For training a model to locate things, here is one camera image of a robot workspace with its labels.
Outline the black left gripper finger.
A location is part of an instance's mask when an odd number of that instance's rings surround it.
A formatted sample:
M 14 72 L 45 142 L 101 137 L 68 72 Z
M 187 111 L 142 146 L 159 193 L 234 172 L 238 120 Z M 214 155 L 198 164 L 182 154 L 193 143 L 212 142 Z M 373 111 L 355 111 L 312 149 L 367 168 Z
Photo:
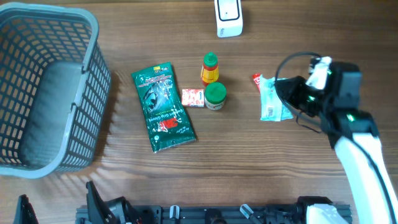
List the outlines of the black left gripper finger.
M 38 224 L 32 204 L 27 195 L 20 195 L 13 224 Z
M 88 219 L 92 224 L 111 224 L 112 212 L 100 197 L 93 181 L 86 183 Z

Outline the light blue tissue pack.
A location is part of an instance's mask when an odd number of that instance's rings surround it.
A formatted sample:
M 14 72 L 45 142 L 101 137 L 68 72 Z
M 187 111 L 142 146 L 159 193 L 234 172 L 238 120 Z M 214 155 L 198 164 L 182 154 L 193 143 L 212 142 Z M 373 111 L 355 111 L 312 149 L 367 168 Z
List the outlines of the light blue tissue pack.
M 261 121 L 283 121 L 292 119 L 293 114 L 283 105 L 274 86 L 275 78 L 259 77 L 261 95 Z

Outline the red stick sachet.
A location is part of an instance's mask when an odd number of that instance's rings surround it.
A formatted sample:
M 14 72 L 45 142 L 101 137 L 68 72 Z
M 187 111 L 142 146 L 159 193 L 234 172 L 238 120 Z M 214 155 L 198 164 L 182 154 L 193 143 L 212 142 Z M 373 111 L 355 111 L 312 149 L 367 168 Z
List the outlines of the red stick sachet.
M 252 75 L 252 79 L 254 80 L 254 83 L 256 84 L 257 89 L 258 89 L 259 91 L 261 91 L 261 89 L 260 89 L 260 80 L 261 80 L 261 76 L 262 76 L 261 73 L 255 73 L 255 74 Z

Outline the red sriracha bottle green cap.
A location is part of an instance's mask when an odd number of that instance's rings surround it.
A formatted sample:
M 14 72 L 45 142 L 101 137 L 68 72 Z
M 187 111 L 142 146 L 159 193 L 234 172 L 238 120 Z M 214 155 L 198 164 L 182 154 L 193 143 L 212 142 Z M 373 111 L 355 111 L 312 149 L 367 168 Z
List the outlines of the red sriracha bottle green cap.
M 219 79 L 218 57 L 213 52 L 207 53 L 203 58 L 201 68 L 201 81 L 204 86 L 217 82 Z

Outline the green glove package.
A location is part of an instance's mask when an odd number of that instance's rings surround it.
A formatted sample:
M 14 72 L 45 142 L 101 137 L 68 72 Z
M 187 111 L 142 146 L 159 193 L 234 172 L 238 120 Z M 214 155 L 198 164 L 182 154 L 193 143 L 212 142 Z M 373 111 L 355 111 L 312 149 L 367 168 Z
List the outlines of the green glove package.
M 196 140 L 185 111 L 170 62 L 147 67 L 131 74 L 146 121 L 152 151 Z

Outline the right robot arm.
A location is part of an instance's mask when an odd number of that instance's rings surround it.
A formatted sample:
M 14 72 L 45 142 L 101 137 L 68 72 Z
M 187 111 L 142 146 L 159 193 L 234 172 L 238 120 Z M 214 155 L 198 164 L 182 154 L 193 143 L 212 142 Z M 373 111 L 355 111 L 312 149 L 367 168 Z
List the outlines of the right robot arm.
M 358 72 L 326 75 L 311 85 L 304 77 L 275 80 L 277 96 L 328 136 L 364 223 L 397 223 L 397 197 L 382 157 L 372 115 L 359 106 Z

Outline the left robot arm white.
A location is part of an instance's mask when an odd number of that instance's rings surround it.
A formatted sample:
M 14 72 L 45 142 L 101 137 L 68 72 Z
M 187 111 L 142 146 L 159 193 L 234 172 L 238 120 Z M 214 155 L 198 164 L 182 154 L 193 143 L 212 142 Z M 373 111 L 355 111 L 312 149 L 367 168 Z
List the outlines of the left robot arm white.
M 77 224 L 141 223 L 134 218 L 134 211 L 125 197 L 105 202 L 99 195 L 93 181 L 86 183 L 86 207 L 76 210 Z M 13 224 L 38 224 L 32 204 L 26 194 L 20 195 Z

